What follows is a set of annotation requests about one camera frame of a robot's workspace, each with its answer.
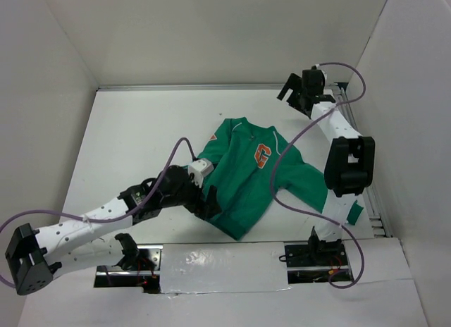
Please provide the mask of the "green jacket with white lettering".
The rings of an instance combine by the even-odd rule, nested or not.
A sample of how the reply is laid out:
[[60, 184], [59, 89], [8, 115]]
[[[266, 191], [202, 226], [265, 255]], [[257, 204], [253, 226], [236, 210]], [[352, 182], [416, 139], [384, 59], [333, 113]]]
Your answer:
[[204, 191], [216, 186], [222, 208], [209, 222], [234, 240], [248, 234], [280, 188], [317, 212], [324, 208], [328, 189], [323, 173], [305, 162], [296, 147], [289, 147], [273, 126], [227, 118], [198, 157], [214, 165]]

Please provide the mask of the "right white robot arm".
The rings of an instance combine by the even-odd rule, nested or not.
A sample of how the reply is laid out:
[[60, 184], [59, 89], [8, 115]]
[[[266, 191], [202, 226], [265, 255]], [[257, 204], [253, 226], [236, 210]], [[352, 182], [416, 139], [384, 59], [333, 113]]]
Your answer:
[[330, 149], [324, 168], [327, 198], [319, 222], [312, 228], [307, 256], [316, 265], [325, 264], [341, 248], [342, 227], [352, 205], [373, 180], [376, 144], [356, 131], [340, 112], [343, 105], [324, 92], [326, 74], [319, 65], [290, 74], [278, 99], [291, 90], [287, 103], [317, 124]]

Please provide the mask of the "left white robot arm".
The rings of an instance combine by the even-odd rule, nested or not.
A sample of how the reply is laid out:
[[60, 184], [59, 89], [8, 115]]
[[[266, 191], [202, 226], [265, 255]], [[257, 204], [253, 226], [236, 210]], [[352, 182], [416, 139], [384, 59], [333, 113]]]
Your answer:
[[202, 220], [221, 212], [216, 187], [203, 193], [213, 171], [206, 159], [188, 167], [172, 165], [82, 216], [41, 228], [18, 226], [5, 252], [16, 293], [30, 295], [64, 274], [97, 264], [133, 269], [142, 255], [125, 229], [156, 218], [169, 207], [183, 206]]

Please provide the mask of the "silver tape patch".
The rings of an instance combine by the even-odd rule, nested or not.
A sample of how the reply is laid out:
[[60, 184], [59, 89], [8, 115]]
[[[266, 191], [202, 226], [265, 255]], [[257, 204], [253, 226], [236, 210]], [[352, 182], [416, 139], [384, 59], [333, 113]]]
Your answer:
[[164, 294], [278, 292], [290, 288], [281, 242], [169, 244], [161, 254]]

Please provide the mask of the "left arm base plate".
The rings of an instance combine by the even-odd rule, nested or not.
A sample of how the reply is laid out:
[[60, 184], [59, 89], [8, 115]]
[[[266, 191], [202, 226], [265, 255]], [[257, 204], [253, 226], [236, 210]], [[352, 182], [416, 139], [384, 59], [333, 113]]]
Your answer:
[[140, 256], [134, 266], [98, 266], [94, 288], [140, 288], [143, 293], [160, 294], [160, 269], [163, 245], [138, 245]]

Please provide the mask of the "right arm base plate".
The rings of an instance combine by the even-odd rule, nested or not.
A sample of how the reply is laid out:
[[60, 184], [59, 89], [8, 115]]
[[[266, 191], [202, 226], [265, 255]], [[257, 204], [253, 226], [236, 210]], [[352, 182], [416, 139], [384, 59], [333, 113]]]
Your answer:
[[311, 236], [307, 242], [285, 243], [279, 261], [287, 268], [288, 283], [327, 283], [353, 281], [342, 240], [320, 242]]

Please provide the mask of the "aluminium frame rail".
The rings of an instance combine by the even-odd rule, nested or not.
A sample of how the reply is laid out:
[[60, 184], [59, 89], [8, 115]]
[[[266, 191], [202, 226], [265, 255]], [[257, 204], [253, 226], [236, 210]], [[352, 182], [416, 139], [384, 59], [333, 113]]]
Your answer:
[[259, 85], [99, 90], [83, 148], [88, 182], [118, 201], [171, 169], [192, 198], [214, 193], [221, 212], [184, 206], [126, 226], [140, 242], [217, 243], [372, 238], [369, 172], [375, 142], [346, 120], [339, 100], [312, 115]]

